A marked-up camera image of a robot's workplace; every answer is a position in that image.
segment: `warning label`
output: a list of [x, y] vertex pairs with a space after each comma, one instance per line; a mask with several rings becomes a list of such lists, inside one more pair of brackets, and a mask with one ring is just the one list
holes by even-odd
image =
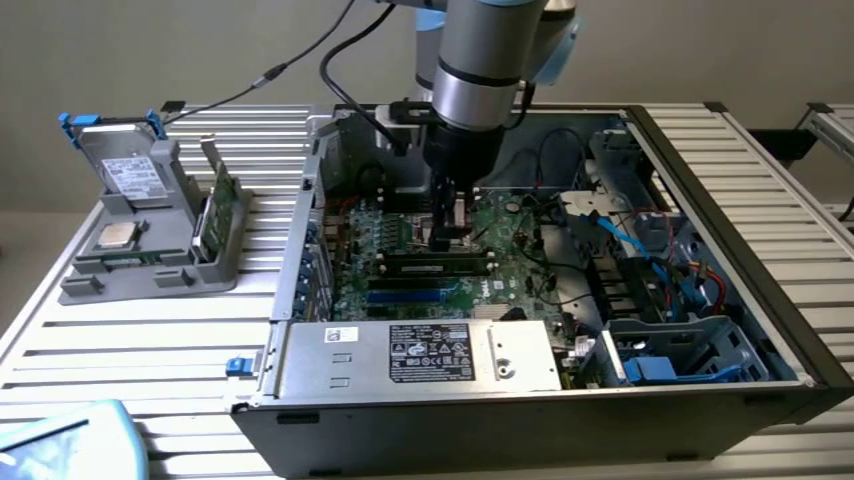
[[104, 168], [128, 200], [166, 198], [166, 187], [148, 157], [106, 158]]
[[391, 325], [389, 377], [395, 383], [475, 379], [469, 325]]

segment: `green circuit board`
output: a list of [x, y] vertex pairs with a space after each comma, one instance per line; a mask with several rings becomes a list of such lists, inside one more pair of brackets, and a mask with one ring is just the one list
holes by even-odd
[[511, 207], [522, 206], [523, 199], [502, 191], [483, 196], [473, 211], [473, 234], [461, 245], [451, 247], [453, 252], [471, 253], [485, 253], [490, 249], [498, 264], [491, 274], [443, 279], [438, 301], [375, 304], [368, 300], [370, 282], [379, 278], [376, 255], [380, 252], [427, 252], [430, 215], [383, 213], [375, 203], [356, 202], [336, 217], [340, 222], [334, 229], [336, 238], [327, 238], [336, 245], [335, 320], [493, 318], [502, 309], [519, 307], [530, 319], [559, 322], [561, 308], [542, 301], [558, 302], [557, 294], [543, 291], [538, 299], [526, 288], [526, 278], [533, 277], [539, 285], [543, 272], [542, 267], [525, 258], [513, 242], [517, 231], [533, 238], [531, 216], [525, 208], [510, 212], [506, 208], [509, 203]]

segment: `white sticker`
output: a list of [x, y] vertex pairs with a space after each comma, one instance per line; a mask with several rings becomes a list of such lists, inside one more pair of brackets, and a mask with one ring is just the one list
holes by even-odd
[[107, 158], [102, 164], [128, 200], [166, 198], [166, 187], [148, 157]]
[[358, 342], [359, 327], [327, 328], [323, 341], [324, 343]]

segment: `black chassis frame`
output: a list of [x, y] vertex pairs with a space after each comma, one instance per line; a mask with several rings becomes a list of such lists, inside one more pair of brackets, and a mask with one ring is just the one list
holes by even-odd
[[755, 297], [812, 385], [609, 389], [595, 395], [232, 406], [288, 478], [711, 459], [781, 423], [805, 423], [854, 394], [837, 361], [641, 105], [535, 105], [531, 113], [623, 111]]

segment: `gray wall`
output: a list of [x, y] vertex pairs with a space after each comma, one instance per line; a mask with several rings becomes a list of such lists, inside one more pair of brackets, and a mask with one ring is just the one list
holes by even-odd
[[[854, 102], [852, 0], [579, 0], [585, 31], [543, 101], [722, 100], [750, 126], [789, 126], [812, 100]], [[130, 115], [231, 94], [312, 41], [343, 0], [6, 0], [0, 18], [0, 209], [82, 211], [98, 183], [56, 126], [62, 111]], [[334, 39], [380, 7], [359, 4]], [[334, 67], [362, 101], [410, 87], [413, 13]], [[332, 100], [312, 55], [252, 103]], [[820, 196], [854, 184], [818, 160]]]

